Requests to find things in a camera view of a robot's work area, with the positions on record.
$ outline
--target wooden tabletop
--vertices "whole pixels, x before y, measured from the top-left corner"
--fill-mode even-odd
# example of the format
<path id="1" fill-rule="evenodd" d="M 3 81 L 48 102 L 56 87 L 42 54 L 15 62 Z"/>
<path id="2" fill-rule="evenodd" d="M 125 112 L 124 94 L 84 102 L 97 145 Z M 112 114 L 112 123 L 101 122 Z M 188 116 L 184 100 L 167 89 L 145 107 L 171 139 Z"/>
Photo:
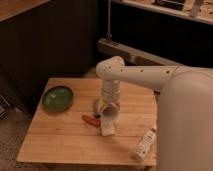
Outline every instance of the wooden tabletop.
<path id="1" fill-rule="evenodd" d="M 81 115 L 92 115 L 93 101 L 101 92 L 101 80 L 51 78 L 46 90 L 57 85 L 68 86 L 74 91 L 72 106 L 53 114 L 46 112 L 41 103 L 38 105 L 18 161 L 156 165 L 156 144 L 144 161 L 131 158 L 141 136 L 156 124 L 157 106 L 152 90 L 122 82 L 116 135 L 102 137 L 100 128 L 81 119 Z"/>
<path id="2" fill-rule="evenodd" d="M 0 22 L 50 0 L 0 0 Z"/>

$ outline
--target floor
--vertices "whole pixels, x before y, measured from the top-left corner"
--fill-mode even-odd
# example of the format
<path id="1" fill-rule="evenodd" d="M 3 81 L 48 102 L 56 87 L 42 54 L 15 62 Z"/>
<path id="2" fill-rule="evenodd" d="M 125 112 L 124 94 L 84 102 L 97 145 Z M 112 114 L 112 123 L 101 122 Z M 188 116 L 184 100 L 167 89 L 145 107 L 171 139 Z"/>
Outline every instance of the floor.
<path id="1" fill-rule="evenodd" d="M 84 77 L 96 78 L 95 69 L 91 69 Z M 72 164 L 20 163 L 16 156 L 27 133 L 32 117 L 21 111 L 10 111 L 0 120 L 0 171 L 142 171 L 142 167 L 130 166 L 98 166 Z"/>

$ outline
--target shelf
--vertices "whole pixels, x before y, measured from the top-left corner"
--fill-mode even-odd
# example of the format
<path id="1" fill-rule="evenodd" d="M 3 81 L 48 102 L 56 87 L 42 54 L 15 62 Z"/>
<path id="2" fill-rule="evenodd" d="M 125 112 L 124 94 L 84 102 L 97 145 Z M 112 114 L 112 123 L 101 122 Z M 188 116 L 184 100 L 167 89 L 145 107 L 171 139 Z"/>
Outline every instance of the shelf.
<path id="1" fill-rule="evenodd" d="M 1 0 L 0 22 L 49 1 L 50 0 Z"/>
<path id="2" fill-rule="evenodd" d="M 193 7 L 193 0 L 187 0 L 182 11 L 153 5 L 151 0 L 112 0 L 112 2 L 213 25 L 213 0 L 205 0 L 196 17 L 189 15 Z"/>

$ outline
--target wooden cabinet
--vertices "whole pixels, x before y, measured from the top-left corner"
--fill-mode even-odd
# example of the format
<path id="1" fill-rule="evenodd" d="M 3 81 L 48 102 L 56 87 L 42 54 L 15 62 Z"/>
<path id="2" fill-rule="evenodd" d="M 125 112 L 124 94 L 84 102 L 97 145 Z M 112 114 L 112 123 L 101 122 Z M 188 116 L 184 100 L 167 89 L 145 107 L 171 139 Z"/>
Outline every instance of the wooden cabinet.
<path id="1" fill-rule="evenodd" d="M 29 112 L 48 77 L 79 76 L 91 66 L 96 17 L 97 0 L 54 0 L 0 23 L 0 64 Z"/>

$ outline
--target orange carrot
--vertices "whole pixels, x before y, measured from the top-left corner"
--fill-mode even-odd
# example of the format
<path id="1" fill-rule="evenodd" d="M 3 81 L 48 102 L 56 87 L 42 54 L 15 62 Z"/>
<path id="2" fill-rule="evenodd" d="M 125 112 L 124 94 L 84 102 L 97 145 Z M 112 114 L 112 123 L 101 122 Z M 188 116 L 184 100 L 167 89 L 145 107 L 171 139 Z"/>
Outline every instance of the orange carrot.
<path id="1" fill-rule="evenodd" d="M 101 121 L 99 119 L 96 119 L 96 118 L 93 118 L 93 117 L 87 116 L 87 115 L 82 115 L 81 117 L 86 123 L 88 123 L 90 125 L 93 125 L 96 127 L 99 127 L 101 125 Z"/>

